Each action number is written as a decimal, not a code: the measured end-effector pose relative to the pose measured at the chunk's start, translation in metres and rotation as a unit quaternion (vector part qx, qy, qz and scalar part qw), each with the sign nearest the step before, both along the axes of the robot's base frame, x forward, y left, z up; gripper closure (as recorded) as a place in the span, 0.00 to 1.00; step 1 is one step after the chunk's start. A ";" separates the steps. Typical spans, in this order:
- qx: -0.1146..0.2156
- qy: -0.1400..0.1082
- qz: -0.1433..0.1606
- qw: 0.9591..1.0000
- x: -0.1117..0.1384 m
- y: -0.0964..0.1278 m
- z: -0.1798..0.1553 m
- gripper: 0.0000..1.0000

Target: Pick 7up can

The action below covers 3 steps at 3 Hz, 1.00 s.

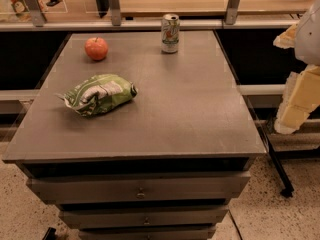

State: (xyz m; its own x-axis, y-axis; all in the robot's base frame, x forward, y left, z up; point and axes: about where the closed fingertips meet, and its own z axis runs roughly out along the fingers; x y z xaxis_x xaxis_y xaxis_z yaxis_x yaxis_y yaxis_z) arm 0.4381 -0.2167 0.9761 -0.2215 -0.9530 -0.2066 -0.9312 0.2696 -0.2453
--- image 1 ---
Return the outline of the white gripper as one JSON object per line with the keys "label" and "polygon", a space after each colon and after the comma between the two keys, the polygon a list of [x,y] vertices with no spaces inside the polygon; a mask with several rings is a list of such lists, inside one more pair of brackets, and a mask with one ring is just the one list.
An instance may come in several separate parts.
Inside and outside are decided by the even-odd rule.
{"label": "white gripper", "polygon": [[274,129],[280,134],[297,131],[310,114],[320,106],[320,1],[315,1],[298,25],[278,35],[273,45],[294,48],[295,57],[308,65],[301,73],[287,78]]}

